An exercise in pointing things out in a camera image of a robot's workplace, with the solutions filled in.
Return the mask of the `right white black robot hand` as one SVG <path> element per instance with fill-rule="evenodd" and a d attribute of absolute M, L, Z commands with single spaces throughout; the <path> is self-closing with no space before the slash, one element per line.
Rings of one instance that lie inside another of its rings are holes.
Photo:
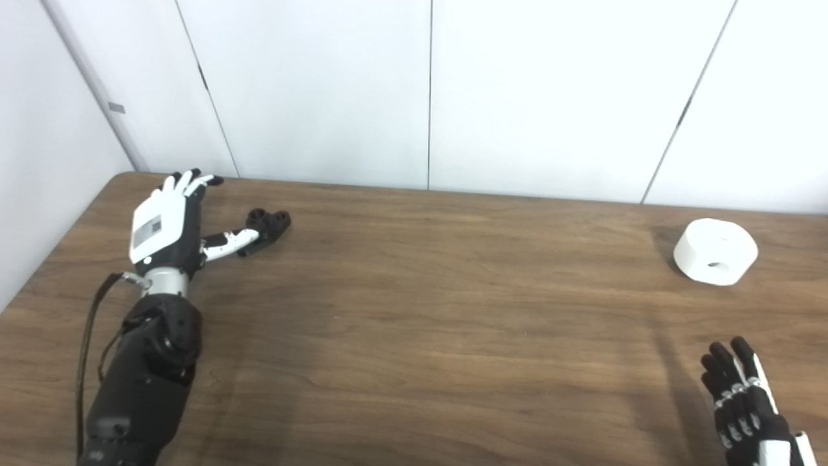
<path fill-rule="evenodd" d="M 790 430 L 763 363 L 743 337 L 713 342 L 701 357 L 701 382 L 712 396 L 714 425 L 728 465 L 816 465 L 804 431 Z"/>

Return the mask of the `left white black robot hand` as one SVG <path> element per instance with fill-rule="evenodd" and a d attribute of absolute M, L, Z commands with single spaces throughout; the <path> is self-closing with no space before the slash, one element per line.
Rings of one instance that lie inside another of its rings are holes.
<path fill-rule="evenodd" d="M 197 168 L 174 172 L 134 210 L 128 256 L 140 276 L 174 269 L 193 278 L 205 263 L 240 251 L 261 239 L 258 229 L 243 228 L 203 236 L 206 189 L 224 179 Z"/>

